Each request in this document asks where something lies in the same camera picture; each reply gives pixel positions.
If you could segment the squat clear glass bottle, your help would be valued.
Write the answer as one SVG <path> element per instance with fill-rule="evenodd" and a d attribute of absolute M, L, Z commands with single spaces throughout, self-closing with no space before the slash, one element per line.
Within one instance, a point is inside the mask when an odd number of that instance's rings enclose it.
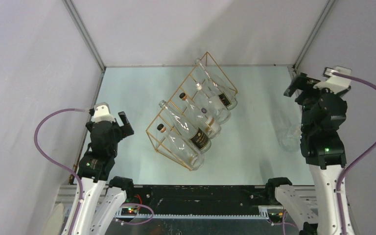
<path fill-rule="evenodd" d="M 298 116 L 275 110 L 271 117 L 280 147 L 287 152 L 300 151 L 301 122 Z"/>

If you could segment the clear bottle black cap front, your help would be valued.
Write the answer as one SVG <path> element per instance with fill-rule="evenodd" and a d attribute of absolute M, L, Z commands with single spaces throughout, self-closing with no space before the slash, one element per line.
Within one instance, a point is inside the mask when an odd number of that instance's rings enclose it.
<path fill-rule="evenodd" d="M 204 156 L 187 138 L 167 128 L 162 123 L 157 126 L 157 130 L 164 135 L 169 143 L 166 149 L 186 168 L 195 171 L 204 164 Z"/>

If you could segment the greenish bottle black label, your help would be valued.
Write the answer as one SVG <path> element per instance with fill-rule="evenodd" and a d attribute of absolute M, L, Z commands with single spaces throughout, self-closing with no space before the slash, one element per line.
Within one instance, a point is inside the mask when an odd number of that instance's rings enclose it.
<path fill-rule="evenodd" d="M 238 104 L 237 99 L 223 79 L 207 69 L 200 58 L 195 59 L 195 64 L 205 76 L 205 83 L 208 88 L 219 96 L 220 100 L 228 110 L 234 109 Z"/>

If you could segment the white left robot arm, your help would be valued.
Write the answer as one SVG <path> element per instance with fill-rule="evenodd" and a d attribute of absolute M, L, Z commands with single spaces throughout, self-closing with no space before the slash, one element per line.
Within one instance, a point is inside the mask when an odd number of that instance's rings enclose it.
<path fill-rule="evenodd" d="M 132 179 L 116 176 L 108 180 L 118 155 L 118 143 L 134 134 L 125 112 L 118 116 L 123 125 L 110 112 L 95 109 L 93 120 L 86 123 L 91 141 L 79 162 L 82 185 L 76 189 L 64 235 L 105 234 L 119 207 L 135 198 Z"/>

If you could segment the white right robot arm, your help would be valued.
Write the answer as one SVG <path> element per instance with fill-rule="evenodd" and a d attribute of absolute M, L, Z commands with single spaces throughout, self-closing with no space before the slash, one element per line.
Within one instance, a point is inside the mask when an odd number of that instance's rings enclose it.
<path fill-rule="evenodd" d="M 284 95 L 300 90 L 296 103 L 302 107 L 300 150 L 313 178 L 318 212 L 298 197 L 295 187 L 285 177 L 269 179 L 265 198 L 272 205 L 281 204 L 285 214 L 295 221 L 302 235 L 352 235 L 345 179 L 341 177 L 347 160 L 338 135 L 346 120 L 347 103 L 343 95 L 351 86 L 340 67 L 326 68 L 325 81 L 296 75 Z"/>

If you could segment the clear bottle black gold label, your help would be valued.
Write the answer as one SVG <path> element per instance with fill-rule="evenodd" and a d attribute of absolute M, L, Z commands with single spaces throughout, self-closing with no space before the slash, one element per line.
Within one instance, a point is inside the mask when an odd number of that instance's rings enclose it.
<path fill-rule="evenodd" d="M 211 148 L 211 140 L 198 125 L 194 124 L 178 110 L 172 108 L 164 100 L 160 101 L 159 106 L 171 118 L 178 132 L 188 138 L 201 153 L 205 153 Z"/>

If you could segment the clear bottle black cap white label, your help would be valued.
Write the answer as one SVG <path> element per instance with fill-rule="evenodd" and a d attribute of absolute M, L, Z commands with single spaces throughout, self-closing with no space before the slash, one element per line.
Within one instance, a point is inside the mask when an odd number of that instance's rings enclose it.
<path fill-rule="evenodd" d="M 220 124 L 206 108 L 194 103 L 184 92 L 179 94 L 179 98 L 186 106 L 186 110 L 184 112 L 185 116 L 197 124 L 198 127 L 205 132 L 209 139 L 213 139 L 220 134 Z"/>

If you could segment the clear bottle silver cap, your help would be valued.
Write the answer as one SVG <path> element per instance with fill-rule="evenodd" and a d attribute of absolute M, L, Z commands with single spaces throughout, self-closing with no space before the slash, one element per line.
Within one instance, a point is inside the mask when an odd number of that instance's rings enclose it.
<path fill-rule="evenodd" d="M 203 86 L 200 82 L 195 84 L 197 90 L 197 100 L 208 110 L 208 112 L 222 125 L 231 117 L 231 112 L 222 103 L 219 96 L 210 92 L 207 86 Z"/>

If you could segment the left circuit board with leds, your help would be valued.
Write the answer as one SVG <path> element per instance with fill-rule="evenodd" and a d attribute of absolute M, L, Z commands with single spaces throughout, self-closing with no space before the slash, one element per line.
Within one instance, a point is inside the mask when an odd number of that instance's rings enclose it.
<path fill-rule="evenodd" d="M 139 208 L 122 208 L 120 216 L 137 216 L 139 214 Z"/>

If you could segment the circuit board with leds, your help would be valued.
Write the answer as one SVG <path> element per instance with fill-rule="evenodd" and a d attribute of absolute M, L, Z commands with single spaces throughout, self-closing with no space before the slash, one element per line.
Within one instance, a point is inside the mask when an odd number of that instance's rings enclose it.
<path fill-rule="evenodd" d="M 139 208 L 122 208 L 120 216 L 137 216 L 139 214 Z"/>
<path fill-rule="evenodd" d="M 273 223 L 281 223 L 287 218 L 287 214 L 284 212 L 269 212 L 268 221 Z"/>

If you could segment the right circuit board with leds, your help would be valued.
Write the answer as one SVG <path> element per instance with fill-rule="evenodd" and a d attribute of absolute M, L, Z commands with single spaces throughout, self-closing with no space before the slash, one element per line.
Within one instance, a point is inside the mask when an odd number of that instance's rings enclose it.
<path fill-rule="evenodd" d="M 281 223 L 287 218 L 287 214 L 284 212 L 269 212 L 268 221 L 273 223 Z"/>

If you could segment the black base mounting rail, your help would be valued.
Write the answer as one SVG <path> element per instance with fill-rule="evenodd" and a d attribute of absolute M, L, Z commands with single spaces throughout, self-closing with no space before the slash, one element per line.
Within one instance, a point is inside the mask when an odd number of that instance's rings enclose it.
<path fill-rule="evenodd" d="M 274 190 L 265 186 L 134 186 L 135 202 L 149 206 L 156 217 L 241 217 L 281 208 Z"/>

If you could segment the aluminium frame profile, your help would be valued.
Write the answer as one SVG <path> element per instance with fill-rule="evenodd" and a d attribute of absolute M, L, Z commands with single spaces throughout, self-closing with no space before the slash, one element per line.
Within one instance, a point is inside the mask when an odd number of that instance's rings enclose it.
<path fill-rule="evenodd" d="M 86 28 L 86 26 L 85 26 L 85 24 L 82 20 L 82 17 L 80 16 L 80 13 L 78 12 L 74 2 L 72 0 L 62 0 L 62 2 L 64 4 L 67 12 L 69 13 L 73 23 L 75 24 L 79 34 L 81 35 L 83 42 L 87 46 L 91 56 L 93 57 L 93 59 L 97 63 L 100 70 L 102 72 L 105 72 L 106 65 L 103 62 L 101 55 L 98 52 L 96 45 L 95 45 L 89 31 L 87 30 L 87 28 Z"/>

